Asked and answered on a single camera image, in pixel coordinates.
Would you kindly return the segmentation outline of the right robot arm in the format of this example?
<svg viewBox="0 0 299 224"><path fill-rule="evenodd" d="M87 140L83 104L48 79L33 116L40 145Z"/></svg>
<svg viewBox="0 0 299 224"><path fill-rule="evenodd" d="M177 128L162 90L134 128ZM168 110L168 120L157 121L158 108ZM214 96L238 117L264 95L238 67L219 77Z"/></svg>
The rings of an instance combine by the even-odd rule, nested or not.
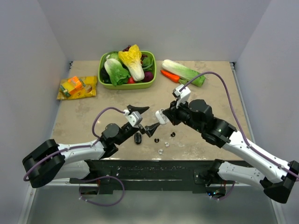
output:
<svg viewBox="0 0 299 224"><path fill-rule="evenodd" d="M156 112L160 124L184 123L199 132L209 144L225 149L242 158L250 166L238 166L224 160L214 160L212 166L200 173L207 184L234 181L262 189L278 203L286 203L299 173L296 161L284 161L248 140L230 123L216 118L211 106L202 99L190 103L171 102L168 109Z"/></svg>

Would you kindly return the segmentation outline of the white earbud charging case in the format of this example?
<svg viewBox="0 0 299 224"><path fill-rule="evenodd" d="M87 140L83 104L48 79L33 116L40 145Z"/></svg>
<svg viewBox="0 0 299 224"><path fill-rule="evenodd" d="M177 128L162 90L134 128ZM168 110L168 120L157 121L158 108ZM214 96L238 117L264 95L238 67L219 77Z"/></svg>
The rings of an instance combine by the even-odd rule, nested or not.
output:
<svg viewBox="0 0 299 224"><path fill-rule="evenodd" d="M169 119L163 114L164 109L160 109L155 112L155 117L157 118L160 125L166 125Z"/></svg>

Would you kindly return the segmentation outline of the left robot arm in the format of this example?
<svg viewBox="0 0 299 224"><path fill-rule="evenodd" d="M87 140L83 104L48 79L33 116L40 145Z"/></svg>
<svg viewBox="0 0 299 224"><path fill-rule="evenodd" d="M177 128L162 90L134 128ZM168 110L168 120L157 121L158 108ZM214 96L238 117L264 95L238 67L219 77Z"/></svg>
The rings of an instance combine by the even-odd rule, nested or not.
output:
<svg viewBox="0 0 299 224"><path fill-rule="evenodd" d="M99 160L108 158L118 151L121 145L135 133L140 132L148 137L153 136L160 125L167 123L167 118L159 110L155 113L158 122L150 126L141 124L141 114L149 107L127 106L126 110L115 110L125 116L127 123L118 126L115 123L108 124L101 135L94 134L95 140L79 144L58 144L54 139L49 139L29 153L22 164L26 171L23 178L30 182L33 188L40 188L55 179L77 178L86 183L96 180L97 172L89 167L87 160Z"/></svg>

